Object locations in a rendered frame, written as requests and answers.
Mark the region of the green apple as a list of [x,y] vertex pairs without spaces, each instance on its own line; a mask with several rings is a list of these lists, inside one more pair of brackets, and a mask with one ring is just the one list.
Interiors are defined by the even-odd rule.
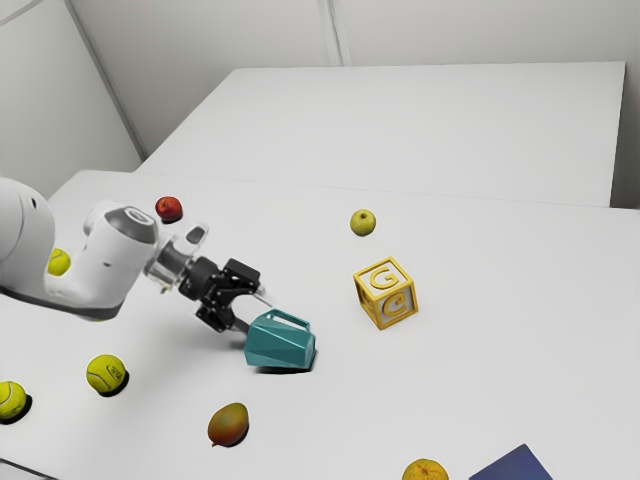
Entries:
[[350,218],[351,231],[360,237],[371,234],[376,228],[377,220],[374,213],[368,209],[355,211]]

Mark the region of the orange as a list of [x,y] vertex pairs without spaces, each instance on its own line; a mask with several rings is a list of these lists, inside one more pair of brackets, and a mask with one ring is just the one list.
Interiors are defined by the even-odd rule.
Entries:
[[449,480],[449,474],[439,462],[421,458],[405,468],[401,480]]

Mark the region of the yellow letter block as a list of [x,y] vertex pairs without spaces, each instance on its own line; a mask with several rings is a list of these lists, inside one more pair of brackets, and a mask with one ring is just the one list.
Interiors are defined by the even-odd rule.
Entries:
[[415,282],[391,256],[353,274],[360,306],[379,330],[418,312]]

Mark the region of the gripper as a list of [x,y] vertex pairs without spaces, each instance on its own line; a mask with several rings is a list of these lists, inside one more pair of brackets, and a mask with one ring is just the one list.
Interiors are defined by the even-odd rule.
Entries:
[[200,303],[196,316],[217,332],[237,330],[249,331],[249,324],[238,318],[232,302],[239,296],[252,295],[268,308],[274,300],[264,292],[257,292],[261,273],[236,260],[229,259],[219,268],[206,257],[199,257],[186,270],[179,284],[179,292],[186,298]]

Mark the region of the mango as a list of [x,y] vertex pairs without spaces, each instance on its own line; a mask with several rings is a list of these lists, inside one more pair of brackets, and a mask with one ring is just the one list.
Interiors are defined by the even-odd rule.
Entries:
[[228,404],[211,417],[207,434],[213,446],[230,447],[239,443],[249,429],[247,407],[239,402]]

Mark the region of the yellow tennis ball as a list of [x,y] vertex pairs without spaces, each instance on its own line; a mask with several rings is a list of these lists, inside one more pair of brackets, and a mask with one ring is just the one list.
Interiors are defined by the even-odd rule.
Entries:
[[47,272],[53,276],[62,276],[71,267],[71,258],[69,254],[59,248],[55,248],[49,258]]
[[86,380],[101,396],[112,396],[125,388],[128,371],[118,357],[103,354],[92,359],[87,365]]
[[26,403],[26,391],[19,383],[0,381],[0,421],[12,420],[19,416]]

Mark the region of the red apple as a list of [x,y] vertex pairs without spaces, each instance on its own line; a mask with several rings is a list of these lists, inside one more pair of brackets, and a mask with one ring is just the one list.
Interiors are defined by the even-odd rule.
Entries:
[[158,198],[154,208],[163,223],[174,223],[183,217],[182,203],[174,196],[162,196]]

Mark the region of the teal faceted mug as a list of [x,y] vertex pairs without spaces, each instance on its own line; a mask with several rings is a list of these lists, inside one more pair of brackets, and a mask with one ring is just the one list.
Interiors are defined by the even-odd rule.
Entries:
[[244,356],[249,366],[306,370],[314,361],[315,343],[309,322],[271,309],[249,325]]

